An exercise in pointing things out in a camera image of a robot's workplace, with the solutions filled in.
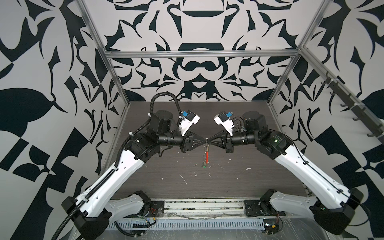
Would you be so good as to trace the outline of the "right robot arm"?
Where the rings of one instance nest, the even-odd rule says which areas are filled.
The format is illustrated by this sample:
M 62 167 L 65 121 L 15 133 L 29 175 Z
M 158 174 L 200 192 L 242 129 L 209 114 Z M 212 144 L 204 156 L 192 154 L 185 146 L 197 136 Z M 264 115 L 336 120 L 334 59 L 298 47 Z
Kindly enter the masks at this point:
M 363 193 L 348 189 L 310 161 L 285 134 L 269 129 L 265 116 L 256 111 L 243 114 L 244 126 L 235 130 L 232 113 L 214 117 L 224 130 L 208 139 L 210 145 L 232 153 L 235 146 L 254 145 L 256 149 L 296 176 L 314 194 L 312 197 L 288 195 L 269 189 L 259 201 L 262 215 L 288 212 L 314 220 L 333 235 L 350 226 Z

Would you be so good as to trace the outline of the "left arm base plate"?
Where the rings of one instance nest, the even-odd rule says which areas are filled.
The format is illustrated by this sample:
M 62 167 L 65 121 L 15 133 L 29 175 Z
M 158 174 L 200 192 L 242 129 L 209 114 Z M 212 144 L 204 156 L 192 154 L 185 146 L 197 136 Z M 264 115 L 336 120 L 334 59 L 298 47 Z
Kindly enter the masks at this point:
M 141 215 L 144 217 L 158 217 L 164 213 L 164 201 L 150 201 L 144 204 Z

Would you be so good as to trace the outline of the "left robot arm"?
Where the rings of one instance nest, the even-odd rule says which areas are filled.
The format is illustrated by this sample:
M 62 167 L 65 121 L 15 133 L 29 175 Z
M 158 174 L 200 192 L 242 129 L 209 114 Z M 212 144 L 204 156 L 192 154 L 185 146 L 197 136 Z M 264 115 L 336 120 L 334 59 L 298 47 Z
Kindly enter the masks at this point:
M 189 130 L 199 120 L 200 117 L 192 111 L 180 111 L 176 128 L 171 130 L 174 124 L 172 113 L 150 113 L 148 120 L 130 133 L 107 171 L 83 193 L 63 201 L 62 207 L 68 215 L 52 238 L 56 240 L 69 221 L 74 223 L 83 239 L 95 240 L 113 222 L 128 216 L 146 215 L 151 199 L 142 191 L 118 201 L 112 201 L 112 196 L 153 155 L 162 155 L 162 146 L 167 149 L 178 146 L 182 153 L 186 153 L 203 145 L 205 138 Z

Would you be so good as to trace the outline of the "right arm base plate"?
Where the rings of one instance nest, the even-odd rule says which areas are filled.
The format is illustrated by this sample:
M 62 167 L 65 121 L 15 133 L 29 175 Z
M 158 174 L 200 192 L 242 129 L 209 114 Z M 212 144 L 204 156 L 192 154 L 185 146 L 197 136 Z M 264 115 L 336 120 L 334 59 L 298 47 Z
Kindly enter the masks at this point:
M 249 218 L 269 216 L 268 202 L 262 200 L 245 200 L 245 214 Z

